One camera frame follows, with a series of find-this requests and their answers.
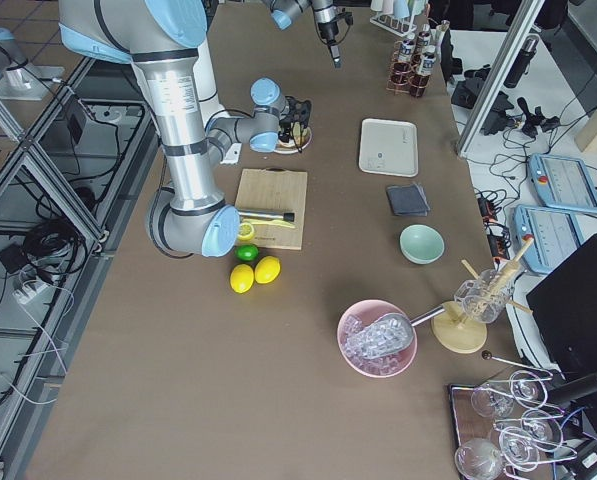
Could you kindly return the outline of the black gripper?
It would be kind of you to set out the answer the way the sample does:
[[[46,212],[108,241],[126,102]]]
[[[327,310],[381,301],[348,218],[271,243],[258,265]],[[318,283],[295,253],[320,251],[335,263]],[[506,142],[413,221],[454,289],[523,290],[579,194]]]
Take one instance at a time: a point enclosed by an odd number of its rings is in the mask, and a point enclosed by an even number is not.
[[[338,44],[344,37],[338,37],[339,27],[338,22],[344,21],[348,27],[353,24],[353,15],[345,8],[338,7],[314,7],[313,15],[319,36],[323,43],[329,46],[331,58],[334,67],[339,69],[342,67],[340,59]]]
[[[312,110],[310,100],[298,100],[293,96],[286,96],[287,109],[279,121],[279,134],[285,129],[291,128],[294,124],[301,124],[308,127]]]

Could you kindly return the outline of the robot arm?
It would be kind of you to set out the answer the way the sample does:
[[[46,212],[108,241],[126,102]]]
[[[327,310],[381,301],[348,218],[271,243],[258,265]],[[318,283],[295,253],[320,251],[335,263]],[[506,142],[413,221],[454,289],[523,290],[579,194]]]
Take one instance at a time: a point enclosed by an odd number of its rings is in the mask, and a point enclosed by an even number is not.
[[[353,25],[350,11],[337,7],[330,0],[264,0],[263,4],[280,30],[286,30],[310,11],[319,40],[327,47],[334,67],[342,66],[340,44]]]
[[[62,1],[59,15],[64,46],[130,65],[152,110],[171,176],[146,217],[154,244],[182,254],[226,255],[237,241],[240,215],[216,186],[213,169],[235,143],[273,151],[290,113],[287,96],[261,78],[251,87],[251,116],[203,120],[193,72],[207,35],[200,1]]]

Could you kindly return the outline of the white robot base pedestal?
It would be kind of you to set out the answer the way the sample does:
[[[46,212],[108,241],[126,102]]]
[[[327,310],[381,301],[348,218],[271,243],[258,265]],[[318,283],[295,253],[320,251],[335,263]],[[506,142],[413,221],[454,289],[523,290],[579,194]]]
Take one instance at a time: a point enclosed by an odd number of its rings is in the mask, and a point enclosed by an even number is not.
[[[206,0],[201,2],[207,17],[207,38],[198,47],[199,58],[194,64],[193,74],[203,125],[206,127],[210,121],[210,117],[211,119],[216,120],[219,117],[228,117],[229,114],[219,100],[208,44],[209,26],[215,16],[220,1]],[[240,157],[241,147],[241,143],[233,144],[227,151],[226,156],[221,163],[237,164]]]

